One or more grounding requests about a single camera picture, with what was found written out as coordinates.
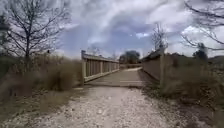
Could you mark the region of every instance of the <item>bridge railing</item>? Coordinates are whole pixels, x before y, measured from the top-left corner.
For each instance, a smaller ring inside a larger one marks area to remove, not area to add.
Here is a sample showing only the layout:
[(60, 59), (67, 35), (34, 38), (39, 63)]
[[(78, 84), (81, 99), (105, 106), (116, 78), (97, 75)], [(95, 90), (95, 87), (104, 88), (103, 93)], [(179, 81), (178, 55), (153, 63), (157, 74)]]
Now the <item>bridge railing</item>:
[(105, 76), (119, 70), (119, 62), (102, 56), (81, 52), (83, 82)]

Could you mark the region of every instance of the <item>gravel path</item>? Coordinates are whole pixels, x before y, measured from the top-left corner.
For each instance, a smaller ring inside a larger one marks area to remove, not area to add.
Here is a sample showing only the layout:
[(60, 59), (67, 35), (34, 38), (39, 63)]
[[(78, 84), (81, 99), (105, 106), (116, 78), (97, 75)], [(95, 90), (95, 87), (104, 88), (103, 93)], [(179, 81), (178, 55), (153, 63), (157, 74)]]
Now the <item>gravel path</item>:
[(39, 117), (38, 128), (174, 128), (175, 113), (161, 114), (158, 101), (145, 100), (141, 90), (95, 87), (57, 113)]

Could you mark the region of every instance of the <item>wooden plank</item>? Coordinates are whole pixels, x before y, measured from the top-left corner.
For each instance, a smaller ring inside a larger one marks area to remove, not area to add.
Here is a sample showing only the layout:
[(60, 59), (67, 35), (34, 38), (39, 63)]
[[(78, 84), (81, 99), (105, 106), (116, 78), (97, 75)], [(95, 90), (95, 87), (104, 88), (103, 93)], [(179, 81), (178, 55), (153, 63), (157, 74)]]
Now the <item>wooden plank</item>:
[(99, 61), (108, 61), (108, 62), (116, 62), (116, 63), (118, 63), (118, 61), (116, 61), (114, 59), (104, 58), (104, 57), (101, 57), (101, 56), (93, 56), (93, 55), (84, 54), (83, 57), (85, 59), (89, 59), (89, 60), (99, 60)]
[(97, 79), (99, 77), (102, 77), (102, 76), (105, 76), (105, 75), (108, 75), (108, 74), (111, 74), (111, 73), (114, 73), (114, 72), (117, 72), (117, 71), (119, 71), (119, 69), (114, 70), (114, 71), (111, 71), (111, 72), (105, 72), (105, 73), (101, 73), (101, 74), (96, 74), (96, 75), (93, 75), (93, 76), (85, 77), (84, 78), (84, 81), (85, 82), (88, 82), (88, 81)]

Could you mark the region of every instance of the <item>wooden bridge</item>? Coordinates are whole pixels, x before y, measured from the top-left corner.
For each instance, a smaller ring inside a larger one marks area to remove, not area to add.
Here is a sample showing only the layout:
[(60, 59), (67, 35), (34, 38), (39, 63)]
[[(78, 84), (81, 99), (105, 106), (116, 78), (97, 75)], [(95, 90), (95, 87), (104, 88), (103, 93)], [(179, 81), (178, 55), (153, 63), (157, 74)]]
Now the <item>wooden bridge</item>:
[(82, 51), (83, 84), (94, 86), (144, 87), (151, 83), (151, 77), (141, 64), (120, 68), (119, 62), (111, 58), (93, 56)]

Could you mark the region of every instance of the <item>dry grass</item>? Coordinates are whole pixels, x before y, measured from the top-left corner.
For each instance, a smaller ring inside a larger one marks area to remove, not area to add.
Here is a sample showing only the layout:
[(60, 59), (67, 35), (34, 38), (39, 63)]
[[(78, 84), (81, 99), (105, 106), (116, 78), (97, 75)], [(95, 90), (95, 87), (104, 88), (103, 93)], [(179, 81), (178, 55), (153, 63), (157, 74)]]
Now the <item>dry grass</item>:
[(151, 96), (215, 108), (224, 106), (224, 87), (211, 73), (207, 62), (185, 56), (172, 58), (165, 68), (165, 85), (150, 87)]
[(81, 63), (59, 56), (38, 56), (13, 65), (0, 81), (0, 100), (29, 95), (36, 89), (69, 90), (81, 80)]
[(0, 103), (0, 124), (5, 120), (23, 114), (29, 114), (30, 118), (35, 118), (56, 112), (61, 106), (68, 104), (70, 100), (85, 95), (87, 91), (87, 89), (72, 89), (58, 93), (36, 90), (32, 93), (32, 96), (15, 97), (7, 103)]
[(40, 55), (25, 65), (11, 66), (0, 79), (0, 122), (23, 113), (57, 110), (71, 97), (81, 81), (81, 62), (60, 56)]
[(80, 76), (81, 63), (65, 60), (48, 69), (44, 87), (55, 91), (69, 90), (74, 86), (75, 81), (81, 80)]

